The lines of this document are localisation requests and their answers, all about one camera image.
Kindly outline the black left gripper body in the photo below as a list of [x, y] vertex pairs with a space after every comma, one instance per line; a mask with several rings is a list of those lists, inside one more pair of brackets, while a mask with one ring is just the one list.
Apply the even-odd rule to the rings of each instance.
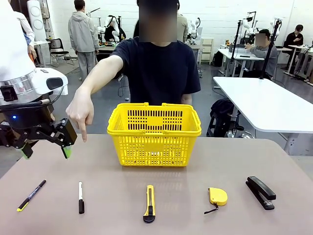
[[23, 104], [1, 105], [0, 113], [5, 117], [7, 125], [0, 122], [0, 132], [12, 128], [15, 131], [40, 130], [52, 133], [51, 102], [29, 102]]

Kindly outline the yellow tape measure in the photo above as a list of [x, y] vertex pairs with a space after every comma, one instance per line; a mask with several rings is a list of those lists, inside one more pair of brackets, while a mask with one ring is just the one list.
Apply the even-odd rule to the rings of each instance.
[[227, 204], [228, 196], [223, 189], [210, 187], [208, 188], [208, 194], [209, 202], [210, 204], [215, 206], [215, 208], [210, 211], [205, 211], [203, 214], [208, 214], [217, 211], [220, 206], [224, 206]]

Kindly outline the black stapler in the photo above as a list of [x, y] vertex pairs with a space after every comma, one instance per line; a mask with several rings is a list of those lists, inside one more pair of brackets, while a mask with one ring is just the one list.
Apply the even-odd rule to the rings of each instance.
[[276, 199], [276, 194], [264, 182], [255, 176], [249, 176], [246, 185], [264, 210], [270, 211], [275, 208], [272, 201]]

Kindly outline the person's right forearm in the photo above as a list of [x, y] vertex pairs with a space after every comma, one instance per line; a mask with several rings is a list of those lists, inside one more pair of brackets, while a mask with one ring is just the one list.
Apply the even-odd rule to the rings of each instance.
[[122, 68], [123, 60], [118, 55], [102, 59], [77, 89], [75, 96], [79, 98], [91, 96], [107, 85]]

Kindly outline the person in white shirt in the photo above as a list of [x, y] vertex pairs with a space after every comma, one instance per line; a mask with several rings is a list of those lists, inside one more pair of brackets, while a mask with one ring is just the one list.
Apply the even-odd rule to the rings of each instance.
[[25, 15], [23, 13], [20, 12], [15, 12], [16, 18], [20, 21], [20, 24], [22, 26], [23, 32], [24, 32], [24, 36], [27, 42], [27, 51], [28, 51], [28, 55], [30, 57], [30, 59], [32, 60], [32, 62], [34, 62], [34, 60], [37, 58], [37, 53], [34, 49], [34, 42], [35, 42], [35, 34], [27, 20], [27, 18], [25, 17]]

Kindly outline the yellow plastic shopping basket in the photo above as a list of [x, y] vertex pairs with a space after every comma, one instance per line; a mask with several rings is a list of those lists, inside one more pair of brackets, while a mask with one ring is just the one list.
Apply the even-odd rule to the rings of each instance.
[[201, 121], [193, 106], [121, 103], [107, 127], [123, 166], [187, 166]]

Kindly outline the person in grey hoodie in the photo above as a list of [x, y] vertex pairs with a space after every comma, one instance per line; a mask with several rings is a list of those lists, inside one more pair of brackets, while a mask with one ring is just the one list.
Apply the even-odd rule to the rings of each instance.
[[71, 48], [78, 58], [81, 80], [84, 80], [97, 64], [99, 52], [97, 29], [85, 13], [85, 1], [74, 0], [75, 12], [68, 21]]

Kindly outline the person in beige jacket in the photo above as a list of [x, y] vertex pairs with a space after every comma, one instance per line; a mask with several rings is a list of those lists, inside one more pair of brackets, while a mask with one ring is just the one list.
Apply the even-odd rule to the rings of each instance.
[[177, 0], [177, 38], [185, 43], [188, 35], [188, 22], [185, 16], [179, 13], [180, 2]]

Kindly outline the seated person in grey sweater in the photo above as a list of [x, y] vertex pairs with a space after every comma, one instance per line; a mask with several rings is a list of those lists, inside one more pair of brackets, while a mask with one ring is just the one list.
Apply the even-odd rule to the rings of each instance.
[[271, 80], [278, 61], [278, 52], [275, 45], [272, 46], [268, 60], [266, 60], [268, 49], [270, 46], [271, 34], [268, 29], [262, 29], [256, 34], [256, 45], [247, 43], [245, 49], [250, 51], [255, 57], [263, 58], [264, 61], [254, 62], [253, 69], [245, 71], [243, 77], [260, 78], [263, 74], [264, 79]]

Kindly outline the seated person in black top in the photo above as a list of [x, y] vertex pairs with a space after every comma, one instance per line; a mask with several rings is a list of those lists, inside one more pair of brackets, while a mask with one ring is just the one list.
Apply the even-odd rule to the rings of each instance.
[[288, 48], [290, 45], [295, 45], [295, 46], [301, 46], [303, 45], [303, 35], [301, 34], [302, 30], [303, 30], [303, 25], [302, 24], [298, 24], [295, 27], [294, 32], [290, 33], [285, 42], [284, 42], [284, 47]]

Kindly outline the black office chair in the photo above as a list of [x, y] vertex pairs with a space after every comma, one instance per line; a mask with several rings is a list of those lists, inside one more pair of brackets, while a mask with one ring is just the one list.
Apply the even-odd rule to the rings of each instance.
[[59, 58], [66, 61], [67, 64], [74, 66], [73, 58], [69, 51], [64, 50], [63, 42], [58, 39], [46, 39], [49, 46], [50, 65], [57, 68], [59, 66]]

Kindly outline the white standing air conditioner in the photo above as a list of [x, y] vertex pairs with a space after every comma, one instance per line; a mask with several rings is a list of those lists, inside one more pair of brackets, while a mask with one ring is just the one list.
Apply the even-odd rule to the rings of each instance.
[[43, 19], [40, 2], [38, 0], [28, 0], [27, 8], [31, 28], [35, 34], [35, 41], [46, 41], [46, 25]]

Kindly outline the black backpack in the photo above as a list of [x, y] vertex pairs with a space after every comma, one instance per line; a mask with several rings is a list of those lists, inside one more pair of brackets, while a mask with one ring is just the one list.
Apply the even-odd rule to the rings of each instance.
[[239, 125], [240, 111], [236, 111], [236, 120], [232, 121], [234, 104], [229, 98], [217, 100], [211, 107], [210, 123], [206, 132], [207, 137], [225, 137], [226, 133]]

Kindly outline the white drawer cabinet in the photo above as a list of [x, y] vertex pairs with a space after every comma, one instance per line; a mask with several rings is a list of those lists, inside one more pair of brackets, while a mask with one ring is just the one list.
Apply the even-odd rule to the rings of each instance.
[[202, 38], [201, 39], [201, 54], [200, 54], [200, 64], [212, 62], [214, 49], [214, 39], [213, 38]]

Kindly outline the small white desk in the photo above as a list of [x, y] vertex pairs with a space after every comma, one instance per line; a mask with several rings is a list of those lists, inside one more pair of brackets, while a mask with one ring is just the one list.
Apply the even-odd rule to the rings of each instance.
[[239, 76], [243, 77], [244, 71], [253, 69], [255, 61], [264, 61], [264, 58], [256, 57], [246, 49], [235, 49], [234, 52], [230, 52], [229, 49], [219, 48], [218, 51], [223, 55], [223, 59], [226, 59], [226, 67], [223, 72], [225, 77], [234, 77], [238, 66], [241, 66]]

